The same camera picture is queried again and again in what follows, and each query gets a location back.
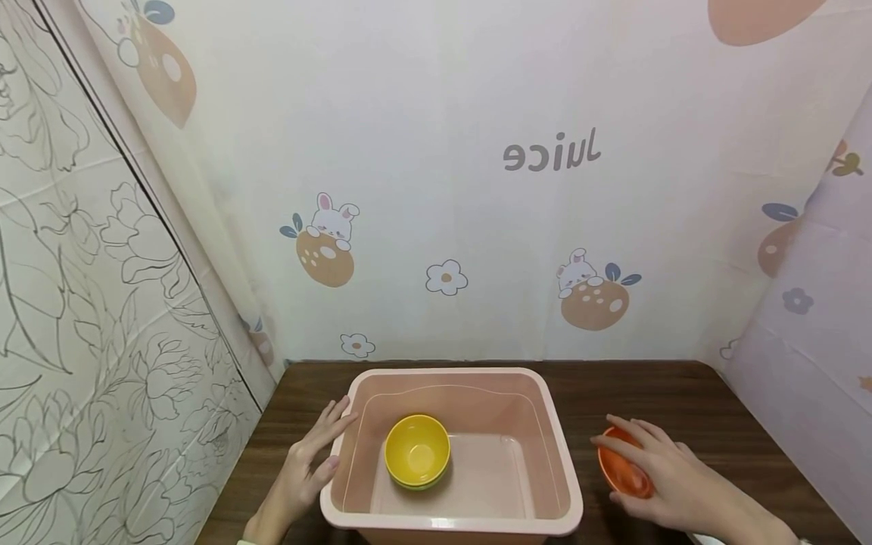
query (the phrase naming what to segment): person's left hand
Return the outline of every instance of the person's left hand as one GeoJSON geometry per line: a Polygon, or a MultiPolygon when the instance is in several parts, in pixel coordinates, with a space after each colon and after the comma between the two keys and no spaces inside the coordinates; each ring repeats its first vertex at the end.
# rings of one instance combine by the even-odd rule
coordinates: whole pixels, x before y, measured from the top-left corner
{"type": "Polygon", "coordinates": [[[309,509],[321,489],[330,482],[339,467],[339,457],[330,456],[314,471],[311,463],[318,451],[342,435],[357,419],[356,412],[339,418],[349,403],[348,396],[339,403],[331,401],[309,433],[291,446],[266,499],[245,525],[243,540],[255,545],[278,545],[291,523],[309,509]]]}

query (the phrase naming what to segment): wooden table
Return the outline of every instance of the wooden table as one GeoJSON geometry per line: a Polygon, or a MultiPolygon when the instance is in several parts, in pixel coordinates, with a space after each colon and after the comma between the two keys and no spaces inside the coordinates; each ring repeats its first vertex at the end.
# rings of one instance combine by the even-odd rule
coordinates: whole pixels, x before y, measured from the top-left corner
{"type": "MultiPolygon", "coordinates": [[[[488,366],[511,366],[488,362],[488,366]]],[[[288,447],[300,440],[331,399],[351,381],[381,364],[293,364],[284,374],[215,504],[198,543],[235,545],[282,466],[288,447]]],[[[445,363],[416,364],[421,367],[445,363]]],[[[687,538],[633,520],[608,498],[589,437],[605,429],[603,416],[648,419],[687,443],[705,463],[748,492],[812,543],[857,543],[827,504],[763,431],[718,375],[688,362],[565,362],[524,365],[540,373],[551,395],[584,497],[582,524],[572,536],[549,543],[683,543],[687,538]]],[[[318,463],[327,452],[322,453],[318,463]]],[[[365,543],[355,532],[332,528],[318,507],[294,524],[285,543],[365,543]]]]}

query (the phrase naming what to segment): rabbit illustration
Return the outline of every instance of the rabbit illustration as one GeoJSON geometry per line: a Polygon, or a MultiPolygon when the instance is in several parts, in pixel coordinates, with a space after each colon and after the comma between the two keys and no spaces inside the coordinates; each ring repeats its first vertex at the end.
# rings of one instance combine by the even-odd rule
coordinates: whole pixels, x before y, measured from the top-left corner
{"type": "Polygon", "coordinates": [[[582,282],[587,282],[591,286],[603,283],[603,279],[596,275],[590,263],[584,261],[584,254],[584,248],[573,250],[569,255],[569,264],[557,268],[557,287],[560,288],[558,297],[561,299],[572,295],[572,289],[582,282]]]}
{"type": "Polygon", "coordinates": [[[306,232],[311,236],[331,236],[336,239],[336,247],[347,252],[351,249],[351,220],[360,214],[360,209],[353,204],[344,204],[335,210],[333,200],[326,193],[319,193],[317,200],[318,210],[306,232]]]}

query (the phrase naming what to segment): orange bowl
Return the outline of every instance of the orange bowl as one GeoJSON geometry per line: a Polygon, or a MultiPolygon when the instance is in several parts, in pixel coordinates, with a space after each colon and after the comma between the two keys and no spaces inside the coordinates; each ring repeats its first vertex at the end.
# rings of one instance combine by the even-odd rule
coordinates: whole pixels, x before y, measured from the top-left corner
{"type": "MultiPolygon", "coordinates": [[[[633,446],[642,448],[639,442],[619,427],[612,426],[603,435],[626,441],[633,446]]],[[[599,446],[596,453],[600,460],[600,469],[603,470],[605,479],[609,482],[612,490],[623,494],[636,496],[637,498],[650,498],[654,494],[654,487],[648,475],[636,467],[635,464],[618,453],[608,448],[599,446]]]]}

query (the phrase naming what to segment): wrist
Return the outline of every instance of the wrist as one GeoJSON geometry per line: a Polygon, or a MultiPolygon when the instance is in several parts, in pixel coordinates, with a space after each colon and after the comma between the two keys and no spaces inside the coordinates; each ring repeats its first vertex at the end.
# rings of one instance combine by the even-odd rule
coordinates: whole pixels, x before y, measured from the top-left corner
{"type": "Polygon", "coordinates": [[[245,525],[242,539],[255,545],[279,545],[288,533],[291,522],[293,520],[288,510],[284,506],[277,506],[271,494],[245,525]]]}
{"type": "Polygon", "coordinates": [[[799,545],[800,539],[793,530],[773,514],[751,517],[744,524],[737,524],[725,533],[729,545],[799,545]]]}

